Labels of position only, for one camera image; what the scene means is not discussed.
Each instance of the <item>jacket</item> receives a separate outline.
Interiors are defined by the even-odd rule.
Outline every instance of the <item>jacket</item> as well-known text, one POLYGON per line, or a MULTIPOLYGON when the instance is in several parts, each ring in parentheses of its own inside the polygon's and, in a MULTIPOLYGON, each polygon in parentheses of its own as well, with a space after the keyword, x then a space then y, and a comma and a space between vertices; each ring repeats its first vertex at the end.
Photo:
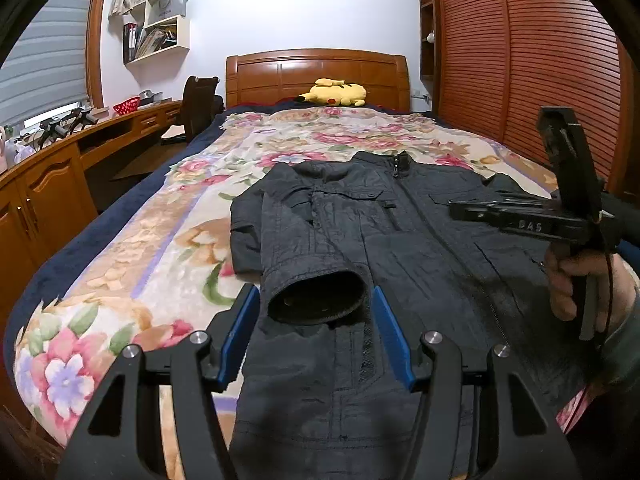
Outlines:
POLYGON ((554 412, 574 397, 593 363, 551 313, 547 244, 449 217, 449 200, 505 191, 523 192, 503 174, 359 152, 278 163, 233 201, 234 270, 260 276, 262 301, 230 448, 241 478, 398 475, 419 394, 390 370, 369 312, 375 285, 420 330, 483 351, 509 344, 554 412))

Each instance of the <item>silver screw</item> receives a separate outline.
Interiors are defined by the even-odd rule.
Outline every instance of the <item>silver screw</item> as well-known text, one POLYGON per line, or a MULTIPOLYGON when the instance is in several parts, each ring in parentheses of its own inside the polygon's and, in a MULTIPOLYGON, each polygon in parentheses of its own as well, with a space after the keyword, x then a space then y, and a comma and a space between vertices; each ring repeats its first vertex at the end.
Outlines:
POLYGON ((494 353, 498 357, 509 357, 509 355, 511 355, 511 348, 509 348, 507 345, 496 345, 494 346, 494 353))
POLYGON ((437 345, 438 343, 442 343, 442 334, 432 330, 424 335, 424 341, 432 345, 437 345))
POLYGON ((138 355, 140 348, 137 345, 127 345, 122 349, 122 355, 127 359, 131 359, 138 355))
POLYGON ((189 336, 189 341, 191 341, 194 345, 199 345, 200 343, 204 343, 209 336, 206 332, 199 330, 198 332, 194 332, 189 336))

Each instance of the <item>brown sliding door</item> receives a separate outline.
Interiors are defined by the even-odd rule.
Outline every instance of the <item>brown sliding door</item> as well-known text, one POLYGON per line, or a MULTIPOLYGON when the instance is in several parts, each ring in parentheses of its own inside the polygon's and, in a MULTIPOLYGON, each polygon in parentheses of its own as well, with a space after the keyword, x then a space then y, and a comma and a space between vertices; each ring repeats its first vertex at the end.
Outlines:
POLYGON ((609 177, 621 122, 618 46, 588 0, 436 0, 436 9, 444 121, 548 163, 538 109, 573 107, 596 170, 609 177))

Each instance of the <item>gray roller blind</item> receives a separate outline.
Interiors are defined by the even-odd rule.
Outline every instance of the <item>gray roller blind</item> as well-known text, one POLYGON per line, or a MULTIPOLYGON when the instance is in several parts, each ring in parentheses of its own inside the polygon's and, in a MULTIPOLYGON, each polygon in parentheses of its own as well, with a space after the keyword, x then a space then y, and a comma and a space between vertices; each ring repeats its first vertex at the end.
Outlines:
POLYGON ((84 46, 91 0, 49 0, 0 68, 0 124, 87 99, 84 46))

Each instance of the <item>cabinet door handle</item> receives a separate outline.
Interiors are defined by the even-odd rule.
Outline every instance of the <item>cabinet door handle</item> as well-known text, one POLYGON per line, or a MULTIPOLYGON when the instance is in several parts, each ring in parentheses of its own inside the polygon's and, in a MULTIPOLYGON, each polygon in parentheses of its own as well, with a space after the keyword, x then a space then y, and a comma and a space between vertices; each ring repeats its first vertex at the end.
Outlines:
POLYGON ((22 228, 24 229, 24 232, 27 233, 27 236, 30 236, 29 224, 27 224, 27 219, 24 216, 24 211, 20 206, 16 207, 16 209, 18 211, 18 216, 20 217, 20 223, 22 224, 22 228))
POLYGON ((27 199, 27 209, 29 209, 29 214, 31 215, 31 220, 33 220, 33 226, 38 230, 38 217, 36 216, 36 212, 33 210, 33 205, 31 205, 31 198, 27 199))

